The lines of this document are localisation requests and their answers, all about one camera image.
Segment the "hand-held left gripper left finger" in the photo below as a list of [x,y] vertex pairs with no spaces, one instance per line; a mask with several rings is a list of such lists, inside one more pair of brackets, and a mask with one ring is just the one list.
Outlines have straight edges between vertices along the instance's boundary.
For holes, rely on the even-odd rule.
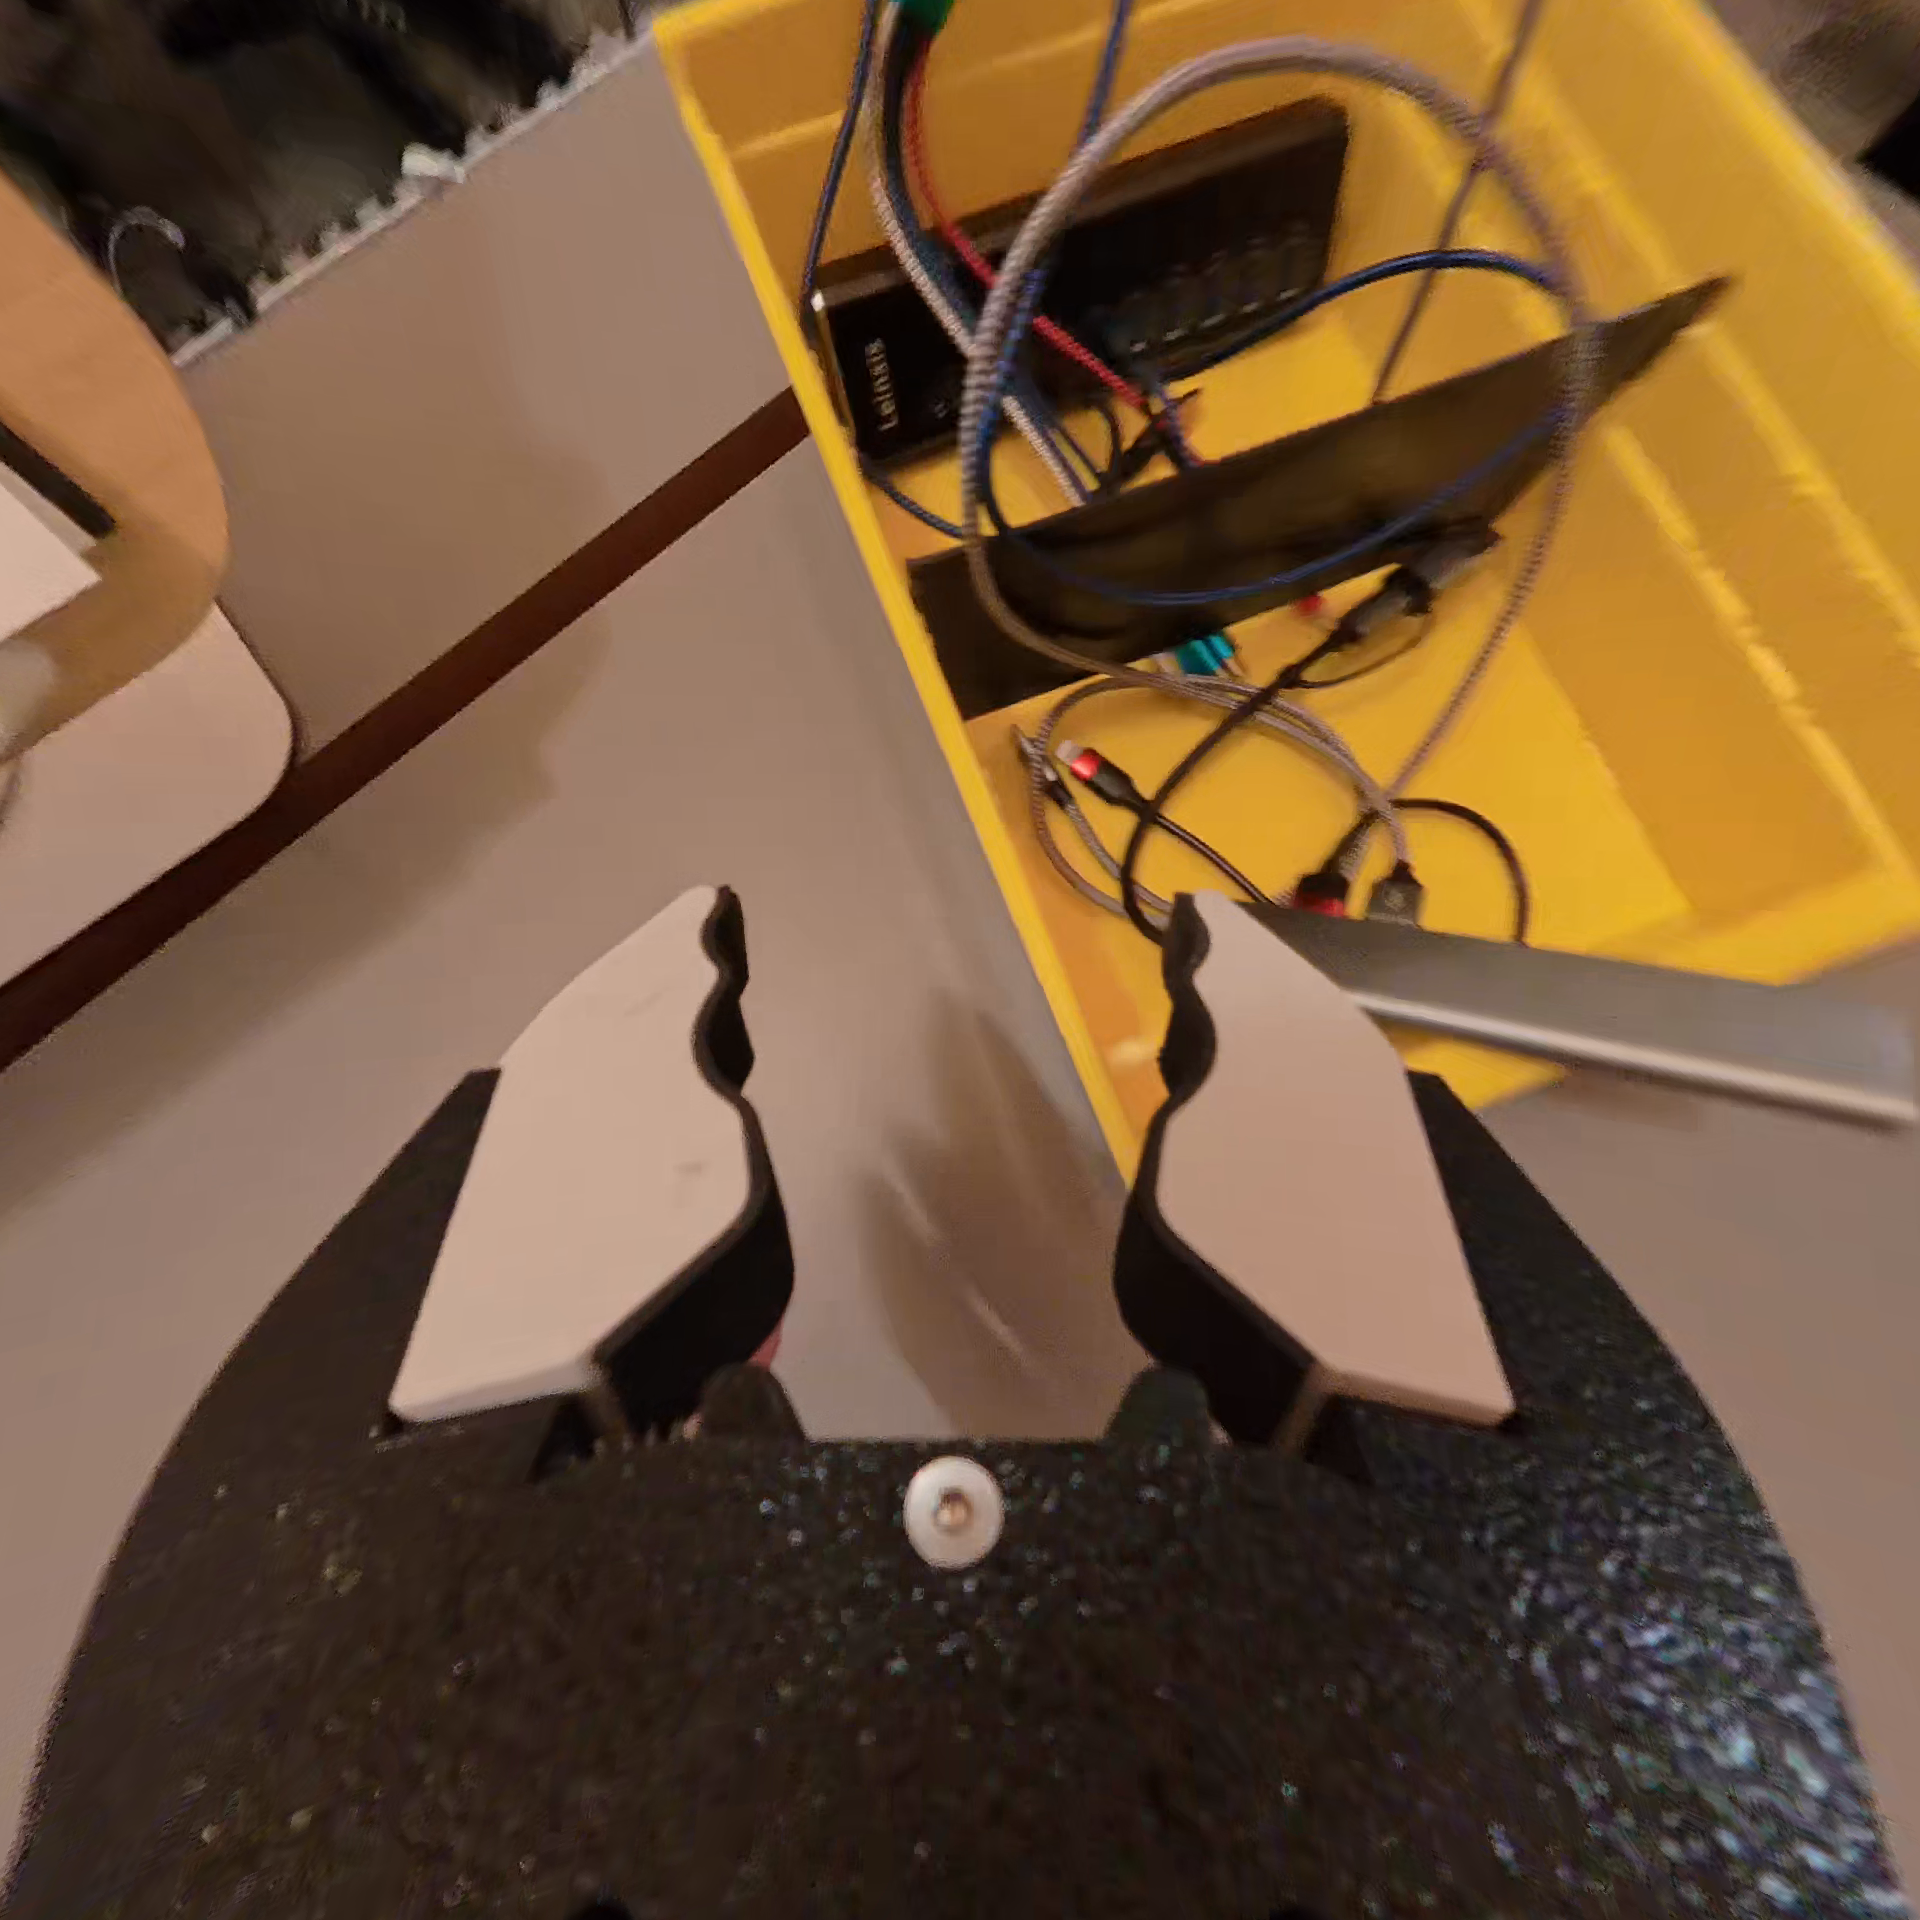
[[636,1434],[795,1430],[772,1378],[795,1255],[741,899],[697,883],[501,1051],[389,1387],[412,1427],[571,1401]]

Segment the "grey usb hub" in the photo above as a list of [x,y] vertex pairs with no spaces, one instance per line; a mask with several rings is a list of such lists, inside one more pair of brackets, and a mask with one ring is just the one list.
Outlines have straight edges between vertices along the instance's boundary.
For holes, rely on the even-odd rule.
[[1420,1036],[1862,1126],[1917,1119],[1910,1023],[1821,987],[1283,906],[1243,912],[1368,1016]]

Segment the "yellow plastic bin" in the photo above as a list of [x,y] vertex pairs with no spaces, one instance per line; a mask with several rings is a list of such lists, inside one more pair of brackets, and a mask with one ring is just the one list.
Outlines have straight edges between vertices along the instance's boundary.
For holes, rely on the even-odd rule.
[[[945,206],[1063,166],[1110,4],[956,4],[925,83]],[[667,83],[1107,1157],[1162,1098],[1159,962],[1038,846],[1011,727],[962,718],[907,563],[940,546],[857,471],[795,294],[861,4],[693,4]],[[1117,104],[1267,35],[1368,44],[1477,106],[1521,4],[1137,4]],[[1406,779],[1515,842],[1550,947],[1788,981],[1915,938],[1915,278],[1701,4],[1548,4],[1500,140],[1589,310],[1727,275],[1596,414],[1538,587]],[[1403,313],[1337,301],[1199,382],[1206,456],[1362,404]]]

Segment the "black printed usb hub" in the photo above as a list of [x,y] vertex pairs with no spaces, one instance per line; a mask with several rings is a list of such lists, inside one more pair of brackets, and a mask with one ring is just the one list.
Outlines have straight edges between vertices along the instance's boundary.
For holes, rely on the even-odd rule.
[[[1347,111],[1308,98],[1115,164],[1057,241],[1041,318],[1113,373],[1193,377],[1322,284],[1347,141]],[[812,313],[857,454],[894,468],[949,445],[962,354],[890,248],[831,261]]]

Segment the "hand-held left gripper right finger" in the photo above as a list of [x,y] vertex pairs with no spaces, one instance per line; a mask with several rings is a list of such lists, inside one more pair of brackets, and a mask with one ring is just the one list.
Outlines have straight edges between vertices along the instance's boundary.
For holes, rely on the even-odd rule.
[[1228,1439],[1304,1453],[1337,1404],[1518,1407],[1392,1044],[1241,902],[1173,902],[1164,1099],[1113,1255],[1120,1319]]

